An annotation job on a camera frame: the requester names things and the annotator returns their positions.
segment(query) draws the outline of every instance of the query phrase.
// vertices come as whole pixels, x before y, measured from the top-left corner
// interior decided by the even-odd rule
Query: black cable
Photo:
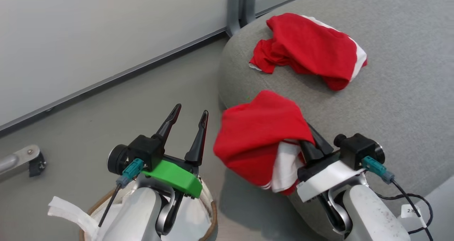
[[[112,202],[114,202],[113,199],[115,199],[115,196],[117,196],[117,193],[118,193],[118,191],[120,190],[120,188],[121,188],[121,184],[119,183],[119,184],[117,185],[117,187],[115,188],[115,191],[114,191],[114,193],[112,194],[112,197],[110,197],[109,204],[107,204],[106,210],[104,211],[104,214],[103,214],[103,216],[101,217],[101,220],[99,221],[98,227],[101,227],[101,225],[103,224],[104,219],[106,218],[107,212],[109,211],[110,207],[112,206]]]
[[[420,213],[418,212],[418,209],[416,209],[416,206],[415,204],[413,203],[413,201],[410,199],[410,197],[408,196],[408,194],[404,191],[404,189],[402,189],[402,187],[400,187],[400,185],[394,180],[392,179],[391,182],[394,184],[394,186],[396,186],[396,188],[399,189],[399,191],[405,196],[405,198],[407,199],[407,201],[410,203],[411,207],[413,208],[413,210],[415,210],[415,214],[417,215],[417,217],[421,217]],[[428,239],[430,241],[433,241],[433,238],[432,238],[432,235],[430,234],[430,232],[428,231],[428,228],[423,228],[428,236]]]
[[[377,194],[377,196],[381,199],[384,199],[384,200],[396,200],[396,199],[401,199],[401,198],[404,198],[405,196],[403,194],[400,194],[400,195],[397,195],[397,196],[383,196],[379,193],[375,193]],[[430,218],[428,219],[426,225],[427,227],[430,226],[430,224],[432,223],[432,219],[433,219],[433,210],[432,210],[432,206],[430,205],[430,203],[423,197],[423,196],[420,196],[418,194],[413,194],[413,193],[407,193],[408,196],[413,196],[413,197],[417,197],[418,199],[421,199],[422,201],[424,201],[428,207],[428,213],[430,215]],[[421,228],[418,228],[414,231],[409,231],[408,234],[414,234],[414,233],[418,233],[420,231],[424,230],[424,227],[421,227]]]

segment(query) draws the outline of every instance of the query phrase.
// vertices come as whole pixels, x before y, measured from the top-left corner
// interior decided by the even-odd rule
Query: gray cushion
[[[368,54],[368,65],[340,92],[288,66],[277,67],[274,74],[249,68],[256,43],[272,37],[265,21],[286,12],[313,16],[349,34]],[[386,166],[402,187],[426,195],[454,173],[449,152],[454,44],[448,17],[446,0],[296,0],[230,39],[220,64],[220,98],[232,107],[263,89],[286,96],[330,142],[339,133],[361,133],[378,141]],[[368,180],[379,193],[398,194],[374,176]],[[331,229],[325,216],[314,206],[318,202],[302,205],[294,196],[291,200],[308,224],[331,236],[325,233]],[[399,214],[398,202],[389,206]]]

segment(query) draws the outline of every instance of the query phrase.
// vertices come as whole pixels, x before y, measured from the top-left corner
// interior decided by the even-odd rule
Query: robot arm
[[[381,146],[361,134],[351,138],[340,134],[334,140],[339,150],[333,152],[334,149],[312,126],[310,129],[315,146],[300,142],[306,161],[306,165],[298,170],[300,184],[297,193],[302,202],[318,198],[333,230],[343,234],[345,240],[410,240],[405,228],[369,188],[364,175],[366,157],[384,163]],[[334,191],[348,186],[349,189],[333,197]]]
[[[140,135],[128,146],[118,145],[110,152],[107,168],[120,175],[118,185],[126,186],[133,178],[136,178],[136,185],[104,240],[160,240],[160,236],[172,230],[183,197],[195,199],[200,196],[202,185],[198,167],[203,159],[209,113],[203,112],[191,149],[182,160],[164,154],[165,143],[180,109],[181,105],[177,104],[151,138]],[[131,165],[136,162],[141,168],[130,172]]]

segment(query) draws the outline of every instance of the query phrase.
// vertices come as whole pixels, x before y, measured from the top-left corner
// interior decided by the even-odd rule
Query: gray chair leg
[[[243,8],[241,12],[242,26],[245,26],[256,19],[255,2],[256,0],[243,0]]]
[[[232,37],[240,31],[240,0],[227,0],[227,34]]]

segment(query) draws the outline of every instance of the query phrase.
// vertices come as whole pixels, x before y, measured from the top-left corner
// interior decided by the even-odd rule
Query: metal leg
[[[240,4],[238,5],[238,19],[239,20],[241,20],[241,16],[243,15],[244,5],[245,5],[245,0],[240,0]]]
[[[240,31],[240,0],[227,0],[227,34],[232,37]]]
[[[21,166],[29,163],[29,176],[39,176],[46,168],[46,161],[37,145],[29,145],[17,152],[0,158],[0,176],[5,177],[5,173],[21,170]]]
[[[251,23],[256,19],[255,16],[255,1],[256,0],[243,0],[243,7],[241,12],[241,25],[242,27]]]

